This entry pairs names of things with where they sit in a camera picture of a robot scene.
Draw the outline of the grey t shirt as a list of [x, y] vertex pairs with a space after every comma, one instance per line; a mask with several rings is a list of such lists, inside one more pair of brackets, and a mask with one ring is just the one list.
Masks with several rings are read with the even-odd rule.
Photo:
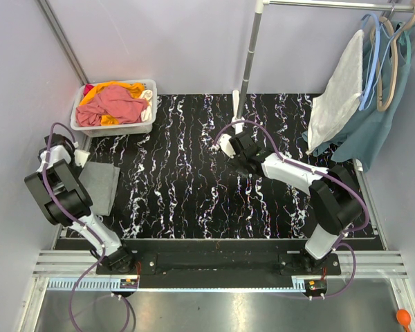
[[99, 216], [109, 216], [116, 197], [120, 168], [109, 163], [87, 162], [79, 180], [88, 192], [91, 210]]

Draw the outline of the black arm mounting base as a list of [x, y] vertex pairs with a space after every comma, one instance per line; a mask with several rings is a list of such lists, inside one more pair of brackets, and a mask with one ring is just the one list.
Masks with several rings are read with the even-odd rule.
[[186, 239], [129, 240], [140, 266], [140, 289], [192, 291], [264, 291], [293, 287], [293, 277], [341, 274], [336, 254], [317, 261], [306, 253], [304, 240]]

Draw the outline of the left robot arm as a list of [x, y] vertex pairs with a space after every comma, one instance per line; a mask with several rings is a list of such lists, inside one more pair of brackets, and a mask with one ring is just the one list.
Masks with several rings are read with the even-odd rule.
[[112, 272], [130, 271], [135, 258], [127, 244], [103, 223], [115, 200], [118, 167], [88, 160], [74, 136], [50, 133], [38, 152], [39, 168], [24, 183], [45, 218], [82, 235], [90, 253]]

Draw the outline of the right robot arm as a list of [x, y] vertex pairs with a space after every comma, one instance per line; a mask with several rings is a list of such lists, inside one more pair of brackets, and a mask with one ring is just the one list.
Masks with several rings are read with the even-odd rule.
[[303, 249], [308, 264], [328, 256], [344, 231], [366, 212], [353, 179], [341, 166], [314, 168], [259, 146], [245, 132], [221, 135], [219, 146], [238, 171], [283, 182], [309, 196], [317, 225]]

